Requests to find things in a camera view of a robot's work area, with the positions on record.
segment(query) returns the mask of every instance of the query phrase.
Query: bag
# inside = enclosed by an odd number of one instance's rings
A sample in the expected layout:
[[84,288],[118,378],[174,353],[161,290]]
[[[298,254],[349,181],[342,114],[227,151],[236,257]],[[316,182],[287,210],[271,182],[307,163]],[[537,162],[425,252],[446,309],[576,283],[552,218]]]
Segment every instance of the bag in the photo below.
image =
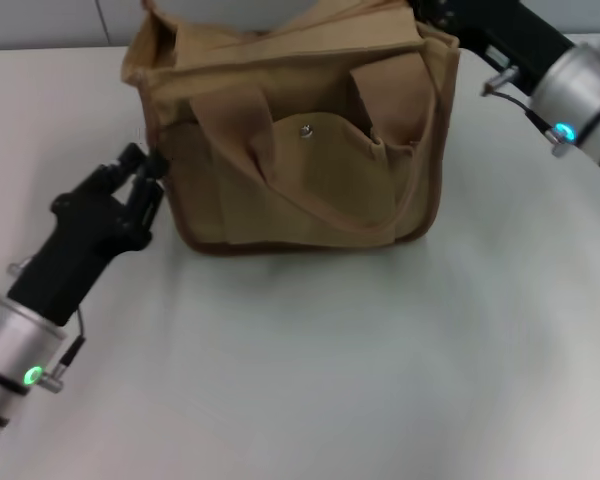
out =
[[147,6],[124,59],[170,162],[178,231],[212,254],[366,248],[436,216],[458,40],[401,0],[322,0],[239,33]]

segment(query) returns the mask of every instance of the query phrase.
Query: silver cylindrical joint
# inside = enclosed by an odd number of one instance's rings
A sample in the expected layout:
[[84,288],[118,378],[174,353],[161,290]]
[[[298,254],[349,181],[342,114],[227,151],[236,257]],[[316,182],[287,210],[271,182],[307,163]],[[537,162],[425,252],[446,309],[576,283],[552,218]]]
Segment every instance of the silver cylindrical joint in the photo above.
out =
[[584,44],[565,53],[536,88],[530,108],[552,126],[566,125],[600,165],[600,50]]
[[0,433],[64,338],[53,323],[0,296]]

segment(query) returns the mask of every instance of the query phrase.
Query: bag strap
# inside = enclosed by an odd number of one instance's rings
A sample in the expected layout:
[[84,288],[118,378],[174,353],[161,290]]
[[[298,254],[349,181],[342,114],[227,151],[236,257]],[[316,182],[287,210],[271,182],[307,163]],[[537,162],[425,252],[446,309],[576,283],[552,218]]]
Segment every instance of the bag strap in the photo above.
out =
[[[409,179],[394,213],[374,225],[338,211],[315,195],[288,192],[275,182],[265,181],[249,146],[255,136],[265,138],[260,161],[273,162],[273,121],[264,93],[258,87],[241,85],[196,95],[190,103],[209,142],[247,177],[258,184],[267,183],[296,207],[333,228],[347,233],[378,234],[395,228],[415,198],[422,167],[431,151],[438,98],[424,61],[417,53],[365,65],[351,75],[378,136],[393,149],[412,152]],[[406,133],[411,136],[414,130],[422,132],[415,147],[406,138]]]

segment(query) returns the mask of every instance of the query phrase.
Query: green led light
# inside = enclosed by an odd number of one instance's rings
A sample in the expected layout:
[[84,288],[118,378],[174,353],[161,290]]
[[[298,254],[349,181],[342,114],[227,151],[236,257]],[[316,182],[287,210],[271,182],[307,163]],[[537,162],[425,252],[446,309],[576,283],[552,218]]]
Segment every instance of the green led light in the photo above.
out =
[[24,374],[24,380],[22,381],[25,385],[33,385],[42,376],[43,369],[42,367],[33,367],[27,370],[27,373]]

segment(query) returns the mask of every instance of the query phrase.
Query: white table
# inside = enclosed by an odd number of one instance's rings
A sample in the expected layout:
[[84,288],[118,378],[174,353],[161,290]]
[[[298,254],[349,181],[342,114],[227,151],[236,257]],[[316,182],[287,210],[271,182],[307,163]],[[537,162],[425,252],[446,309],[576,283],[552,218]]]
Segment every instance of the white table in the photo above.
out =
[[[142,138],[123,53],[0,53],[1,291],[54,196]],[[463,55],[422,241],[214,259],[164,208],[86,299],[66,390],[3,434],[0,480],[600,480],[600,172],[479,98],[491,74]]]

